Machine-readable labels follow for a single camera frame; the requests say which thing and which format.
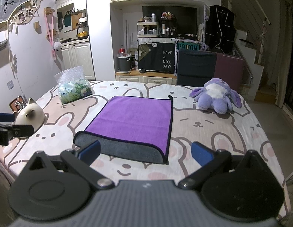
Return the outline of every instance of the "bed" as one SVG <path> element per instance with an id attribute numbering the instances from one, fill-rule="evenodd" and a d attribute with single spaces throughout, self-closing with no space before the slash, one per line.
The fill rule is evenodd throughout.
<path id="1" fill-rule="evenodd" d="M 47 118 L 45 124 L 30 138 L 14 139 L 9 146 L 0 146 L 1 171 L 8 178 L 16 178 L 37 150 L 57 155 L 67 148 L 75 148 L 73 137 L 85 130 L 104 105 L 114 96 L 137 96 L 168 99 L 173 97 L 173 123 L 169 147 L 169 165 L 121 159 L 101 154 L 91 167 L 112 179 L 164 180 L 181 179 L 200 168 L 191 156 L 191 143 L 199 141 L 217 150 L 226 149 L 242 155 L 255 149 L 269 165 L 284 188 L 285 201 L 279 218 L 290 212 L 290 202 L 284 176 L 270 142 L 250 107 L 241 97 L 243 106 L 229 114 L 201 112 L 198 103 L 189 97 L 192 87 L 139 82 L 92 81 L 94 94 L 68 104 L 61 104 L 57 87 L 44 94 L 37 103 Z"/>

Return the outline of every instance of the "black chair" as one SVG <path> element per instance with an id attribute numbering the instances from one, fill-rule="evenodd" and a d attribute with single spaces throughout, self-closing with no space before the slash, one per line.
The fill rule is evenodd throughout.
<path id="1" fill-rule="evenodd" d="M 179 49 L 177 85 L 203 87 L 214 76 L 216 60 L 215 52 Z"/>

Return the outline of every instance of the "black tv screen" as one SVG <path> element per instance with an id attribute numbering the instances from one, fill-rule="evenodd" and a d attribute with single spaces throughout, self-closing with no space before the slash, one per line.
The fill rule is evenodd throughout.
<path id="1" fill-rule="evenodd" d="M 197 8 L 182 6 L 142 6 L 142 15 L 156 14 L 160 21 L 162 12 L 171 12 L 177 19 L 177 34 L 197 34 Z"/>

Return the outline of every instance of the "pink cushion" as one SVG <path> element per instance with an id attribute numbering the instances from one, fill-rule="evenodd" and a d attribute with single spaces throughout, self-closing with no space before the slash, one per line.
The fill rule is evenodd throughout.
<path id="1" fill-rule="evenodd" d="M 243 58 L 217 53 L 214 78 L 221 78 L 231 89 L 239 91 L 245 61 Z"/>

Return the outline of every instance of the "light switch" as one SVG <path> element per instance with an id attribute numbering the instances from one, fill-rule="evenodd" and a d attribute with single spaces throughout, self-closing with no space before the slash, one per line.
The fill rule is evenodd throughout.
<path id="1" fill-rule="evenodd" d="M 12 80 L 7 83 L 7 86 L 8 86 L 9 90 L 14 87 L 14 84 L 13 84 Z"/>

